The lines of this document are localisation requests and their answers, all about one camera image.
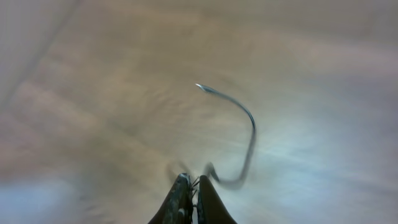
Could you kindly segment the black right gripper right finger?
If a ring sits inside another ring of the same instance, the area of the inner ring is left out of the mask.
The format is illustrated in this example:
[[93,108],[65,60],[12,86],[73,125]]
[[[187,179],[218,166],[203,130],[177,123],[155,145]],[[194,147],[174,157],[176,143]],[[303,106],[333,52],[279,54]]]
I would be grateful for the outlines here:
[[237,224],[205,175],[199,178],[197,214],[198,224]]

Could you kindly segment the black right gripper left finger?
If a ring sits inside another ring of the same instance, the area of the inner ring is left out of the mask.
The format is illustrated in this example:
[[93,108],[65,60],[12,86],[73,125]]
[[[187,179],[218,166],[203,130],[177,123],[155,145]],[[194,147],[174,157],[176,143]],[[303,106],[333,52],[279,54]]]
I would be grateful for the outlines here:
[[149,224],[192,224],[193,192],[190,176],[181,173]]

